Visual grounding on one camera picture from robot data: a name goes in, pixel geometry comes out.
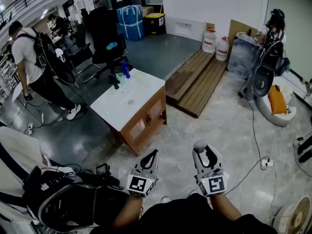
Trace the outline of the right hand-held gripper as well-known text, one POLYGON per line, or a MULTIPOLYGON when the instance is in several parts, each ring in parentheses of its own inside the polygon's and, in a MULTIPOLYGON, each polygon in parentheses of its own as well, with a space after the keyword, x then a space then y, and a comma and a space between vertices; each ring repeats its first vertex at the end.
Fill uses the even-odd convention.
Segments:
POLYGON ((192 155, 197 170, 195 180, 204 197, 211 197, 227 191, 229 175, 222 169, 222 156, 211 145, 205 145, 205 162, 198 149, 193 148, 192 155))

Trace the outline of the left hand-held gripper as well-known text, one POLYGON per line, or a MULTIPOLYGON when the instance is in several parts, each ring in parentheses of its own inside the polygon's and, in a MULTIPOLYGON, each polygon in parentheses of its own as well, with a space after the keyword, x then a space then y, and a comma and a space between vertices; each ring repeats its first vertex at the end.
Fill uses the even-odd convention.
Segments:
POLYGON ((158 180, 156 176, 158 160, 157 149, 140 157, 134 169, 128 174, 126 188, 129 194, 146 198, 151 193, 158 180))

